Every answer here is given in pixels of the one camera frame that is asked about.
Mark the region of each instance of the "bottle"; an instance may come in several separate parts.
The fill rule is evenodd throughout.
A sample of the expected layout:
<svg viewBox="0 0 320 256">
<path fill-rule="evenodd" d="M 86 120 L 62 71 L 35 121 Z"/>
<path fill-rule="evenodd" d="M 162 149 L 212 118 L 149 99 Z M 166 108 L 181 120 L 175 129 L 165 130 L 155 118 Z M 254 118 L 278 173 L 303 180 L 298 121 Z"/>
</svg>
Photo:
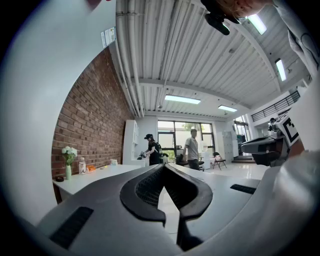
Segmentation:
<svg viewBox="0 0 320 256">
<path fill-rule="evenodd" d="M 84 157 L 80 158 L 79 174 L 86 174 L 86 162 L 85 162 L 85 158 Z"/>
</svg>

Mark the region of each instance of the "orange object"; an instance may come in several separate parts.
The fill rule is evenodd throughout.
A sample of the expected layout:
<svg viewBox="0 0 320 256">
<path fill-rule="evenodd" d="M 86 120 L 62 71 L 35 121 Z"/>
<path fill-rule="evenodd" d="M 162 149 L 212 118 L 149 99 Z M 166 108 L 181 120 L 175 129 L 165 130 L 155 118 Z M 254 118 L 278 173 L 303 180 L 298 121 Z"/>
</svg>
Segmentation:
<svg viewBox="0 0 320 256">
<path fill-rule="evenodd" d="M 89 173 L 93 173 L 96 170 L 96 167 L 93 165 L 87 165 L 86 167 L 88 168 Z"/>
</svg>

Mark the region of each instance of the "fluorescent light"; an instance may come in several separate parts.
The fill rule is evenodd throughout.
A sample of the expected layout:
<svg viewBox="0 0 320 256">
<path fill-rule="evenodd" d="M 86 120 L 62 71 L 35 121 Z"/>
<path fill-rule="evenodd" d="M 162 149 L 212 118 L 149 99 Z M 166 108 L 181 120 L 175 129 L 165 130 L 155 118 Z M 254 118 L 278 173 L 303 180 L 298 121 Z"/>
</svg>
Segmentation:
<svg viewBox="0 0 320 256">
<path fill-rule="evenodd" d="M 284 68 L 284 64 L 282 63 L 282 60 L 280 58 L 278 58 L 275 61 L 276 67 L 278 68 L 281 80 L 284 81 L 287 79 L 286 77 L 286 72 L 285 72 L 285 68 Z"/>
<path fill-rule="evenodd" d="M 166 95 L 165 100 L 174 101 L 174 102 L 192 103 L 192 104 L 199 104 L 201 101 L 194 98 L 186 98 L 186 97 L 179 97 L 179 96 L 173 96 L 173 95 Z"/>
<path fill-rule="evenodd" d="M 249 21 L 251 21 L 251 23 L 255 26 L 255 28 L 259 31 L 261 35 L 263 35 L 264 32 L 267 31 L 267 27 L 257 14 L 249 16 L 248 19 Z"/>
<path fill-rule="evenodd" d="M 232 108 L 232 107 L 229 107 L 229 106 L 224 106 L 224 105 L 219 106 L 218 109 L 226 110 L 226 111 L 230 111 L 230 112 L 236 112 L 237 111 L 237 109 L 235 109 L 235 108 Z"/>
</svg>

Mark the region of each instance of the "white floor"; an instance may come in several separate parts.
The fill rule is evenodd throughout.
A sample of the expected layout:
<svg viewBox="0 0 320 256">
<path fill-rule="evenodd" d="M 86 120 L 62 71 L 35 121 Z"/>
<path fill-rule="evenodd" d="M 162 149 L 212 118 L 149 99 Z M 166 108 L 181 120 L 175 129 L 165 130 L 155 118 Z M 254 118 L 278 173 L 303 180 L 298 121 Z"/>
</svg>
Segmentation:
<svg viewBox="0 0 320 256">
<path fill-rule="evenodd" d="M 207 169 L 205 172 L 245 179 L 261 180 L 265 171 L 269 168 L 268 166 L 257 165 L 255 163 L 227 163 L 226 166 L 227 168 L 225 166 L 221 166 L 221 170 L 218 166 L 215 166 L 214 169 Z M 180 213 L 165 188 L 163 188 L 160 194 L 158 209 L 165 213 L 166 221 L 164 229 L 176 243 Z"/>
</svg>

